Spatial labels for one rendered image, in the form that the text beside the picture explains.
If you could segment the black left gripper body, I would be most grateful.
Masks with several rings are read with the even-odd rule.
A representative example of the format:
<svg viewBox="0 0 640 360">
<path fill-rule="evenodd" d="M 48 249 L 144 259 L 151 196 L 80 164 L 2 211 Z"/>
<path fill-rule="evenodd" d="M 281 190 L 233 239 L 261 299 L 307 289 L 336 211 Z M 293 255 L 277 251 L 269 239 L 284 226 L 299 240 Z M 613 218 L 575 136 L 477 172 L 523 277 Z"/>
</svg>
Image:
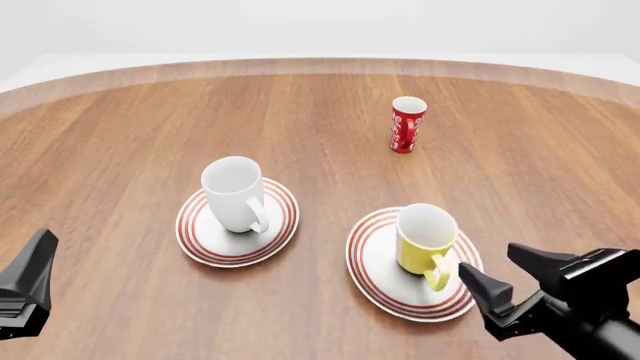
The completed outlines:
<svg viewBox="0 0 640 360">
<path fill-rule="evenodd" d="M 0 289 L 0 340 L 38 337 L 51 312 L 51 298 L 40 290 L 21 294 Z"/>
</svg>

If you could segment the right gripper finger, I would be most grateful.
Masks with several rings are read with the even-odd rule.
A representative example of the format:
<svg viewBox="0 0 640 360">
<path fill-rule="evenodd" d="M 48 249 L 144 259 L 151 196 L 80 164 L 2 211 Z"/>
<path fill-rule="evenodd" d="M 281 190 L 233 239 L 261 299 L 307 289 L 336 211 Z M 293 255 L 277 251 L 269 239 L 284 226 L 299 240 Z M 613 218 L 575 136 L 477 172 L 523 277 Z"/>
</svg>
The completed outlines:
<svg viewBox="0 0 640 360">
<path fill-rule="evenodd" d="M 531 275 L 545 292 L 558 292 L 561 268 L 576 257 L 575 254 L 541 251 L 516 242 L 507 247 L 507 257 Z"/>
<path fill-rule="evenodd" d="M 469 263 L 459 263 L 459 278 L 472 294 L 486 327 L 505 327 L 515 305 L 513 286 L 499 281 Z"/>
</svg>

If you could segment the yellow and white mug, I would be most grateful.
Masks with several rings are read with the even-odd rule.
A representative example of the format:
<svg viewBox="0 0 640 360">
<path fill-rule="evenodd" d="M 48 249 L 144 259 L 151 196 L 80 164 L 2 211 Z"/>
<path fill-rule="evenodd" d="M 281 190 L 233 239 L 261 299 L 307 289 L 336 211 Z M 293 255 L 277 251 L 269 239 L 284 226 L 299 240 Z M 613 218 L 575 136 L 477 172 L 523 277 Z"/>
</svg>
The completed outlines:
<svg viewBox="0 0 640 360">
<path fill-rule="evenodd" d="M 459 235 L 452 215 L 432 204 L 414 203 L 398 213 L 395 229 L 399 266 L 423 275 L 431 290 L 444 290 L 453 272 L 445 257 Z"/>
</svg>

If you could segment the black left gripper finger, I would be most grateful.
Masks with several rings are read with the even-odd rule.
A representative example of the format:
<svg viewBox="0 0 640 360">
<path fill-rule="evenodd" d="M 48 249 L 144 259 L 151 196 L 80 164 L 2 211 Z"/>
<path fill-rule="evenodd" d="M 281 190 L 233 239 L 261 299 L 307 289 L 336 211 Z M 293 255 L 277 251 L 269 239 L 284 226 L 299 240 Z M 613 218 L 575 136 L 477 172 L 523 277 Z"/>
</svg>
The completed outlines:
<svg viewBox="0 0 640 360">
<path fill-rule="evenodd" d="M 51 275 L 59 239 L 39 229 L 0 272 L 0 303 L 51 304 Z"/>
</svg>

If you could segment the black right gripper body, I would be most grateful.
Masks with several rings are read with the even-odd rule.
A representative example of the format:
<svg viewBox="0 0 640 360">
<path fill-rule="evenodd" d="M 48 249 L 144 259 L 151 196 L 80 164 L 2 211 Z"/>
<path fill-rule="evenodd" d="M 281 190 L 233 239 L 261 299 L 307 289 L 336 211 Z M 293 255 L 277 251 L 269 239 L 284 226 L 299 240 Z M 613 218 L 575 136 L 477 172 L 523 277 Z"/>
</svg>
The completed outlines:
<svg viewBox="0 0 640 360">
<path fill-rule="evenodd" d="M 631 251 L 599 248 L 576 255 L 561 268 L 558 292 L 545 292 L 539 285 L 532 296 L 514 304 L 505 327 L 484 326 L 503 341 L 548 330 L 592 330 L 609 320 L 628 320 L 630 283 Z"/>
</svg>

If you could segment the red mug with white pattern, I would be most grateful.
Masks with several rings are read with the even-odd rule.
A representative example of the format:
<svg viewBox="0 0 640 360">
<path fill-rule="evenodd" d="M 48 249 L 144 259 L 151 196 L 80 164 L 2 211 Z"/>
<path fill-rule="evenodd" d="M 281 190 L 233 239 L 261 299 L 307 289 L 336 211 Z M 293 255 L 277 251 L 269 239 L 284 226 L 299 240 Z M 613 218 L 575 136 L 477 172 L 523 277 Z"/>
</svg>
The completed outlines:
<svg viewBox="0 0 640 360">
<path fill-rule="evenodd" d="M 412 96 L 401 96 L 392 101 L 390 149 L 404 154 L 414 150 L 427 109 L 425 101 Z"/>
</svg>

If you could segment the white plate with red rings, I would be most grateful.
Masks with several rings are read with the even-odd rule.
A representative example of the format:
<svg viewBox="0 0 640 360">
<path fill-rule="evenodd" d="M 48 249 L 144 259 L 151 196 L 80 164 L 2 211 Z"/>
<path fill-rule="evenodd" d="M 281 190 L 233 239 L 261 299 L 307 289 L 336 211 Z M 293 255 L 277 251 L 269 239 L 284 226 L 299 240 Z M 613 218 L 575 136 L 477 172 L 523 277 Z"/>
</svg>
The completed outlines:
<svg viewBox="0 0 640 360">
<path fill-rule="evenodd" d="M 236 268 L 259 263 L 284 248 L 297 230 L 300 208 L 284 185 L 268 178 L 263 179 L 263 184 L 269 219 L 265 233 L 226 230 L 211 212 L 204 191 L 199 190 L 176 217 L 175 234 L 182 251 L 208 266 Z"/>
<path fill-rule="evenodd" d="M 401 209 L 369 213 L 355 224 L 346 241 L 347 269 L 356 286 L 383 311 L 421 323 L 460 317 L 475 305 L 456 273 L 435 292 L 423 275 L 406 272 L 396 260 L 396 218 Z"/>
</svg>

